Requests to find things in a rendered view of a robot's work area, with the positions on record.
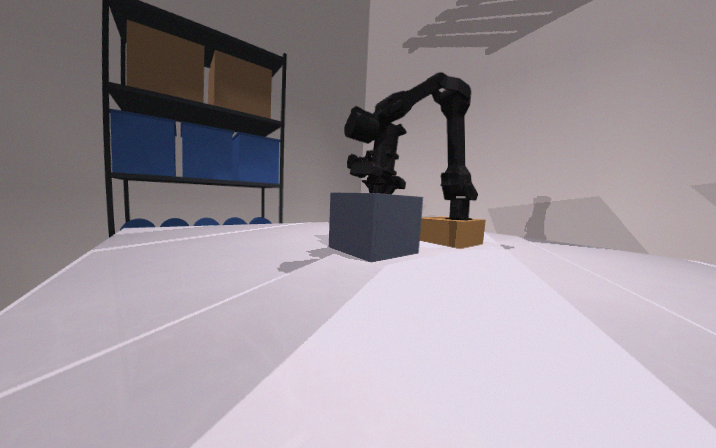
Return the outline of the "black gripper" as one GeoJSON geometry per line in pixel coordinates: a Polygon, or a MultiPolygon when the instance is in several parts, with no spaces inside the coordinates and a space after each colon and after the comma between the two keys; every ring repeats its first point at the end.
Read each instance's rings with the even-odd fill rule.
{"type": "Polygon", "coordinates": [[[369,193],[393,194],[396,189],[405,189],[406,181],[396,176],[395,160],[399,159],[397,149],[379,145],[369,151],[372,161],[355,161],[351,165],[350,174],[368,175],[362,182],[368,187],[369,193]],[[386,192],[386,193],[385,193],[386,192]]]}

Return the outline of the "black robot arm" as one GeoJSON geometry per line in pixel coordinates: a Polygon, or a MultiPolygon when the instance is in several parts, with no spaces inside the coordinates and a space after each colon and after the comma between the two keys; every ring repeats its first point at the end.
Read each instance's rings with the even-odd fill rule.
{"type": "Polygon", "coordinates": [[[450,200],[451,220],[472,220],[469,218],[470,201],[476,200],[471,174],[465,166],[465,114],[471,102],[471,89],[460,78],[437,73],[408,91],[392,93],[379,102],[375,112],[359,107],[351,109],[344,127],[345,137],[370,144],[391,146],[397,149],[399,136],[406,130],[401,124],[392,122],[404,117],[412,106],[428,95],[439,104],[447,120],[448,168],[441,173],[444,200],[450,200]],[[442,92],[438,89],[445,89],[442,92]],[[466,198],[456,198],[466,196],[466,198]]]}

